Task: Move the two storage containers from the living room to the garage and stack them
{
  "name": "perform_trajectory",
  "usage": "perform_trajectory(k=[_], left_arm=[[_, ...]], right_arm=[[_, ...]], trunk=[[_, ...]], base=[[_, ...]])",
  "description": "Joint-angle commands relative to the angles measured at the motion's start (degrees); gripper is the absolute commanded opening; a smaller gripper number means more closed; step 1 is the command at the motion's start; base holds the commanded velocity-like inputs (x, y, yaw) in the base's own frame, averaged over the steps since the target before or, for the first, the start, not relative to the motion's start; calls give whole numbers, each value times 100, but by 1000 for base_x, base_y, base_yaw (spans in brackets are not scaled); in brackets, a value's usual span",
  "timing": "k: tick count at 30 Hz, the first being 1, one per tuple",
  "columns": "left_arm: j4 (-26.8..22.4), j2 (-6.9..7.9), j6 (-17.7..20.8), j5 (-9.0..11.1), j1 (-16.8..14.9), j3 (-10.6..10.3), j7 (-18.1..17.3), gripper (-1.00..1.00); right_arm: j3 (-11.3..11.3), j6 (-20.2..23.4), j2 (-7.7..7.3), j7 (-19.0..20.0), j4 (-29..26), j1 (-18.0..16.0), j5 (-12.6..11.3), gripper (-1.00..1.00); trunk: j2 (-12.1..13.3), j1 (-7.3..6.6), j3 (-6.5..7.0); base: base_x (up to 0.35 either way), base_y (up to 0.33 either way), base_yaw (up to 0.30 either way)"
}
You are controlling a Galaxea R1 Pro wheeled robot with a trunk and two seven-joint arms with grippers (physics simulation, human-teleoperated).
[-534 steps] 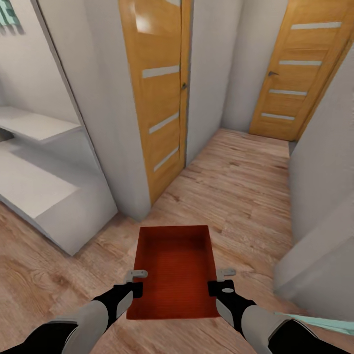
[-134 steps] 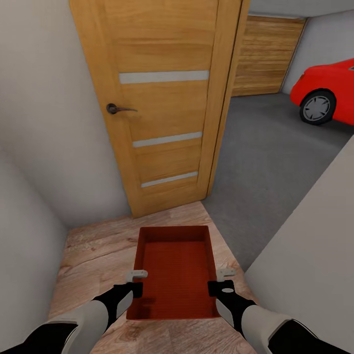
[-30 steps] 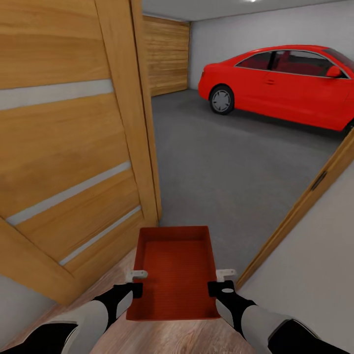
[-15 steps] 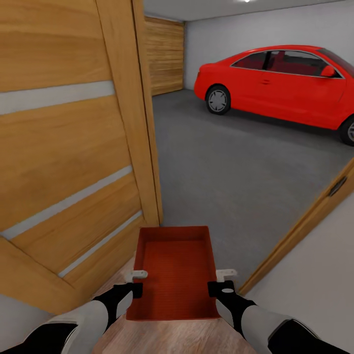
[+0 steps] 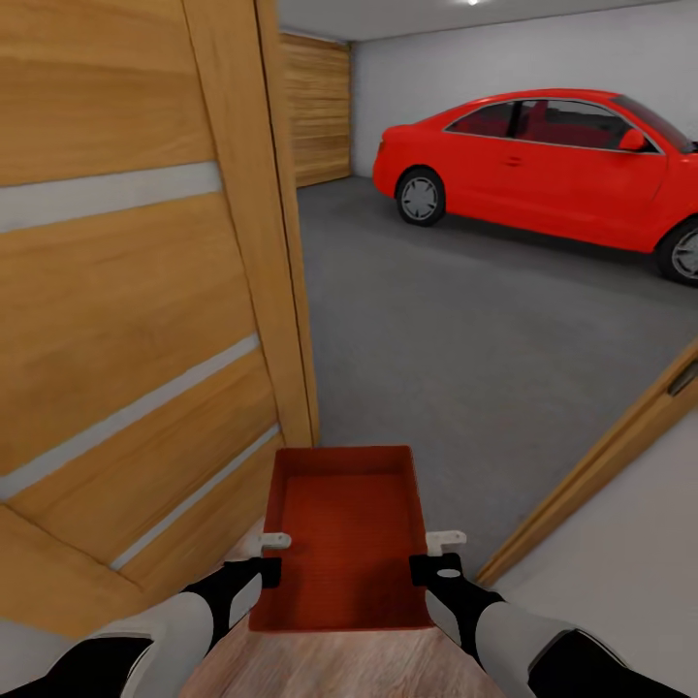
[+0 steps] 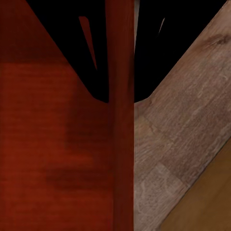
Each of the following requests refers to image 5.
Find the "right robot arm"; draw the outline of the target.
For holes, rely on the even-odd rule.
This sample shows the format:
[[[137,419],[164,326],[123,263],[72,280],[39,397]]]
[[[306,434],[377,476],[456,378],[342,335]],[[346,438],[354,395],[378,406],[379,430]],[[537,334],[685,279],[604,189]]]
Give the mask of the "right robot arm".
[[[426,532],[428,555],[409,558],[414,587],[428,586],[429,615],[471,654],[506,698],[690,698],[655,682],[610,645],[564,619],[544,618],[464,580],[461,530]]]

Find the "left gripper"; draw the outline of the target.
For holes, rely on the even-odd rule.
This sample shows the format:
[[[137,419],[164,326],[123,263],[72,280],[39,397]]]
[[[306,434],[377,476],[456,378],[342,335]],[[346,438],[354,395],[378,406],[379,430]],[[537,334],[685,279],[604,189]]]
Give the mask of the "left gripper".
[[[254,562],[260,566],[262,588],[276,588],[281,581],[281,557],[254,557]]]

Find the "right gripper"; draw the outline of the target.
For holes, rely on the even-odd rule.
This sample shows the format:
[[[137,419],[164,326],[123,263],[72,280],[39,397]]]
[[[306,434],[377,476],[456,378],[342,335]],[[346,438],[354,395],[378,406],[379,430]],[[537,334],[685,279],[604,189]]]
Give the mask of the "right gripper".
[[[428,586],[428,574],[435,565],[451,565],[460,572],[462,571],[460,556],[456,553],[443,554],[437,557],[411,555],[409,564],[414,587]]]

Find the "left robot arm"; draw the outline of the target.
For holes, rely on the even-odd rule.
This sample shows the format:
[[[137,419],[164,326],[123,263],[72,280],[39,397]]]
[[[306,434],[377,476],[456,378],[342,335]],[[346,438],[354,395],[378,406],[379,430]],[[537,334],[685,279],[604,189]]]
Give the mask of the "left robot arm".
[[[197,666],[281,581],[285,533],[250,535],[249,558],[224,561],[153,608],[110,623],[81,640],[41,679],[0,698],[176,698]]]

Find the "storage box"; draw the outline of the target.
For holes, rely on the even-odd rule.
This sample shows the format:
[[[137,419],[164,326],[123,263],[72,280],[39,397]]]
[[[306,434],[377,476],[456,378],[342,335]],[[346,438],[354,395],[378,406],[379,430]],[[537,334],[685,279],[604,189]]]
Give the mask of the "storage box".
[[[409,446],[276,451],[264,533],[291,536],[281,581],[248,630],[325,633],[435,627],[409,558],[428,555]]]

